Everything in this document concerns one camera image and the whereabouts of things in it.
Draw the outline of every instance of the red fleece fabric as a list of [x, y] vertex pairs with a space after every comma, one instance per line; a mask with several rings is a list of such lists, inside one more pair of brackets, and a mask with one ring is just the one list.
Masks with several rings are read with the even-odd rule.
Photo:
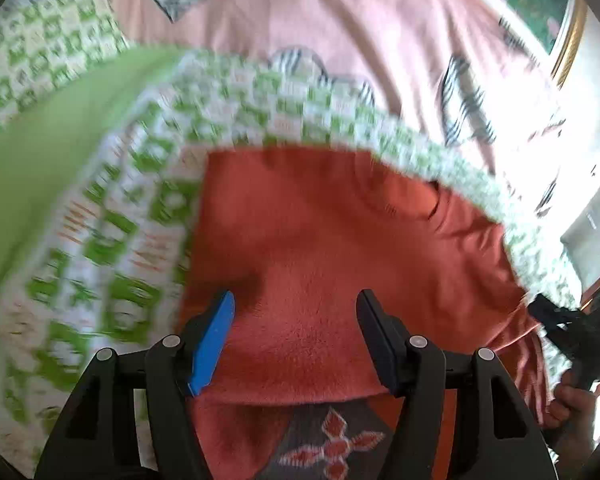
[[[442, 349], [496, 350], [541, 417], [537, 323], [502, 235], [450, 190], [401, 176], [367, 152], [211, 153], [180, 322], [220, 288], [234, 293], [234, 325], [213, 381], [190, 404], [214, 477], [251, 478], [295, 404], [374, 397], [370, 405], [395, 427], [395, 401], [381, 395], [356, 320], [363, 288]], [[446, 473], [452, 435], [447, 412], [436, 478]]]

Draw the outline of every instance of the person's arm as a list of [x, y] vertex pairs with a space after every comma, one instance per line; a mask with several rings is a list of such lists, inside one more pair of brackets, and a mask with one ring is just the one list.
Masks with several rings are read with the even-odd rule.
[[562, 375], [560, 384], [554, 390], [555, 399], [544, 416], [544, 424], [552, 429], [569, 421], [554, 449], [558, 454], [555, 468], [560, 480], [575, 479], [593, 452], [596, 396], [573, 388], [572, 380], [570, 370]]

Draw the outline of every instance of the pink bedsheet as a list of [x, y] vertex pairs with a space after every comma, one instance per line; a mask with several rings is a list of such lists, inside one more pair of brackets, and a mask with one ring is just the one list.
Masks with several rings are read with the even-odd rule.
[[[495, 140], [463, 142], [475, 165], [504, 177], [535, 206], [559, 165], [555, 89], [506, 41], [480, 0], [202, 0], [171, 23], [154, 0], [111, 0], [124, 34], [266, 60], [301, 46], [331, 76], [366, 78], [376, 105], [445, 144], [441, 84], [452, 57], [467, 60], [490, 106]], [[535, 159], [541, 164], [529, 164]]]

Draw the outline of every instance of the green fabric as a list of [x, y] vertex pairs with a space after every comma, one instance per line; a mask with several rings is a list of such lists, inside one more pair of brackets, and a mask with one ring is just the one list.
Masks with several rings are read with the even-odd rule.
[[122, 53], [17, 116], [0, 135], [0, 284], [27, 256], [59, 195], [104, 133], [183, 50]]

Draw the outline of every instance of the gold frame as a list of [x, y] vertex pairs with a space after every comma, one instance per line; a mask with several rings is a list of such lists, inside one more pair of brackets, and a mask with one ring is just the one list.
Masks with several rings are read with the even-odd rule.
[[574, 1], [569, 28], [562, 42], [560, 54], [558, 54], [551, 72], [551, 76], [554, 78], [554, 82], [558, 88], [562, 88], [562, 85], [564, 85], [573, 65], [573, 60], [576, 57], [580, 41], [582, 40], [588, 10], [589, 7], [584, 0]]

